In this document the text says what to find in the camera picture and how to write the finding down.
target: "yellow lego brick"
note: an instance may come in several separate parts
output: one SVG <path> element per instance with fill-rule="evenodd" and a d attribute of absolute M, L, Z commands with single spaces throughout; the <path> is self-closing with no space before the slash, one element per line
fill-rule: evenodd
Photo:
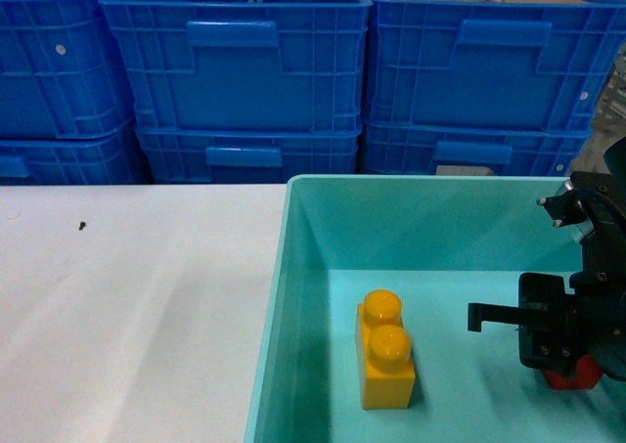
<path fill-rule="evenodd" d="M 357 308 L 356 349 L 363 409 L 406 409 L 416 374 L 402 302 L 378 289 Z"/>

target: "stacked blue crates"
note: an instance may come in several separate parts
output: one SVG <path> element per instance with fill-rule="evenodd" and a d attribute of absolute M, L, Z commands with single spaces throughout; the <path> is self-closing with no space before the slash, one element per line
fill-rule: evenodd
<path fill-rule="evenodd" d="M 160 183 L 351 173 L 371 0 L 102 0 Z"/>
<path fill-rule="evenodd" d="M 141 182 L 133 97 L 98 0 L 0 0 L 0 184 Z"/>
<path fill-rule="evenodd" d="M 373 0 L 362 171 L 562 176 L 590 135 L 625 0 Z"/>

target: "white table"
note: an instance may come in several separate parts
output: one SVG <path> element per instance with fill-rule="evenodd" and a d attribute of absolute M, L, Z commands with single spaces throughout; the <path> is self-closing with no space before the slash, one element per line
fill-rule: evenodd
<path fill-rule="evenodd" d="M 0 188 L 0 441 L 242 441 L 284 198 Z"/>

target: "crate handle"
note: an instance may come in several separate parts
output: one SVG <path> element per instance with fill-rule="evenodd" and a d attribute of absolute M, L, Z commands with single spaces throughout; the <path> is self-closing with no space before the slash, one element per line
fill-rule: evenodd
<path fill-rule="evenodd" d="M 551 22 L 463 20 L 457 42 L 460 44 L 546 47 Z"/>
<path fill-rule="evenodd" d="M 278 28 L 273 21 L 189 21 L 187 41 L 192 47 L 278 47 Z"/>
<path fill-rule="evenodd" d="M 471 165 L 509 164 L 512 154 L 511 145 L 437 142 L 434 160 Z"/>
<path fill-rule="evenodd" d="M 272 147 L 206 147 L 207 166 L 283 167 L 283 153 Z"/>
<path fill-rule="evenodd" d="M 30 177 L 26 161 L 19 156 L 0 156 L 0 177 Z"/>

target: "robotic arm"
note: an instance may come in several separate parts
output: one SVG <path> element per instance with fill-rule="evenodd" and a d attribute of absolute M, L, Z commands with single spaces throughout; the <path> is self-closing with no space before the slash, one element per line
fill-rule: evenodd
<path fill-rule="evenodd" d="M 519 325 L 522 365 L 543 370 L 551 385 L 551 377 L 576 382 L 582 363 L 601 370 L 598 379 L 604 372 L 626 381 L 626 139 L 604 159 L 614 177 L 574 172 L 555 196 L 537 200 L 553 226 L 580 230 L 583 270 L 569 279 L 573 293 L 562 277 L 525 273 L 517 307 L 469 304 L 469 331 L 483 321 Z"/>

